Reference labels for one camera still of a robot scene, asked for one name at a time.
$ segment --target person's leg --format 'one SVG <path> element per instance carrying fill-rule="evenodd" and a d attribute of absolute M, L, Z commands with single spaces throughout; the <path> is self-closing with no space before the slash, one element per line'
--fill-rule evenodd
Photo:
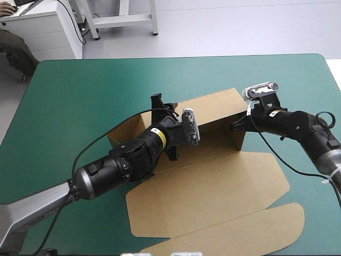
<path fill-rule="evenodd" d="M 32 55 L 21 37 L 0 29 L 0 52 L 7 53 L 10 66 L 27 76 L 33 76 L 39 61 Z"/>

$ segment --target white floor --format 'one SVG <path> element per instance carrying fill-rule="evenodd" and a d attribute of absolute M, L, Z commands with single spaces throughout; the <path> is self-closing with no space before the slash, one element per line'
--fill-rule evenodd
<path fill-rule="evenodd" d="M 117 12 L 115 1 L 91 1 L 100 16 Z M 84 58 L 318 53 L 341 88 L 341 0 L 156 0 L 156 6 L 158 36 L 150 25 L 101 29 L 99 41 L 87 35 Z M 148 9 L 149 0 L 131 0 L 131 14 Z M 0 142 L 26 86 L 0 72 Z"/>

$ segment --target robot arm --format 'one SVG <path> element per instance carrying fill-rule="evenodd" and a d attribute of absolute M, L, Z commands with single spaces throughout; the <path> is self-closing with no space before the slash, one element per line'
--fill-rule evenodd
<path fill-rule="evenodd" d="M 151 97 L 152 109 L 173 110 L 175 104 L 163 104 L 161 94 Z M 80 167 L 65 182 L 11 204 L 0 204 L 0 254 L 20 253 L 29 228 L 56 213 L 62 203 L 91 200 L 126 182 L 151 176 L 165 151 L 177 160 L 176 146 L 197 146 L 198 126 L 191 109 L 184 109 L 182 121 L 170 111 L 152 111 L 152 124 L 137 138 L 122 143 L 108 155 Z"/>
<path fill-rule="evenodd" d="M 281 136 L 281 140 L 290 138 L 298 141 L 316 169 L 331 176 L 341 192 L 341 145 L 330 132 L 335 125 L 334 115 L 327 112 L 332 117 L 332 123 L 328 125 L 319 117 L 323 112 L 315 116 L 303 111 L 289 112 L 280 106 L 277 90 L 276 83 L 246 88 L 243 97 L 254 102 L 254 108 L 241 113 L 243 116 L 230 128 L 234 131 L 269 132 Z"/>

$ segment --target unfolded cardboard box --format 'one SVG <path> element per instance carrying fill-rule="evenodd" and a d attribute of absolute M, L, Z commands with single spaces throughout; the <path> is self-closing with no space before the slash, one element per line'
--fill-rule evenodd
<path fill-rule="evenodd" d="M 162 154 L 152 178 L 131 190 L 127 208 L 133 235 L 168 237 L 144 249 L 154 256 L 201 251 L 207 255 L 264 255 L 298 239 L 304 211 L 298 204 L 266 210 L 289 190 L 268 153 L 242 152 L 244 132 L 229 124 L 245 111 L 235 89 L 180 102 L 194 109 L 199 146 L 179 146 L 179 160 Z M 113 146 L 138 136 L 151 115 L 138 116 L 108 137 Z"/>

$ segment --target white cabinet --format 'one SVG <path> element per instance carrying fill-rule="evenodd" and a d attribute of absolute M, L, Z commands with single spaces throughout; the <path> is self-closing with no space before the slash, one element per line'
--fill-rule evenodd
<path fill-rule="evenodd" d="M 45 0 L 27 14 L 19 16 L 22 6 L 10 17 L 0 18 L 0 29 L 21 36 L 32 54 L 40 61 L 54 59 L 81 59 L 83 54 L 77 23 L 68 1 L 63 1 L 71 13 L 57 1 Z"/>

